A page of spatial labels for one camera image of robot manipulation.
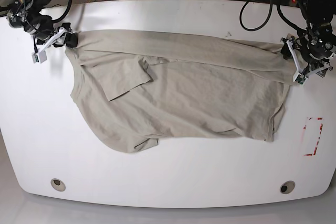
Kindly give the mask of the red tape rectangle marking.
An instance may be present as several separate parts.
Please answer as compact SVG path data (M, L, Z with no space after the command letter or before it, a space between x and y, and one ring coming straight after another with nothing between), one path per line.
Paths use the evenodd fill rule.
M323 129L322 117L309 117L305 121L302 133L303 155L315 156Z

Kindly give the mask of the beige T-shirt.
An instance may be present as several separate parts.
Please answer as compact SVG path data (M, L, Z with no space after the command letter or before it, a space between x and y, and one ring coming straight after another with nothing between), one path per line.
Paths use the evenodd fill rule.
M152 31L81 32L65 52L85 122L124 153L172 137L270 142L296 70L278 45Z

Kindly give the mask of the black power strip red switch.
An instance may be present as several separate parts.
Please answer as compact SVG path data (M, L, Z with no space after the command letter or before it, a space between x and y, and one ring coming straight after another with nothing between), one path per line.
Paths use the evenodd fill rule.
M289 6L291 7L297 7L299 4L298 4L298 1L297 0L289 0Z

